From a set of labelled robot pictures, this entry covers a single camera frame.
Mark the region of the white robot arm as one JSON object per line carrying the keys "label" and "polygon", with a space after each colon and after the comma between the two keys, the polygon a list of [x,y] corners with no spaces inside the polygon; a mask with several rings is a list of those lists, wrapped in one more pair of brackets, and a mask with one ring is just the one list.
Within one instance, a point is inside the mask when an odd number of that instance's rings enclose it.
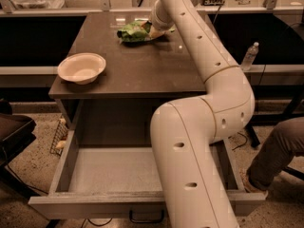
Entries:
{"label": "white robot arm", "polygon": [[152,23],[178,29],[206,90],[161,105],[151,119],[152,150],[171,226],[239,228],[210,145],[249,122],[253,90],[191,0],[159,0]]}

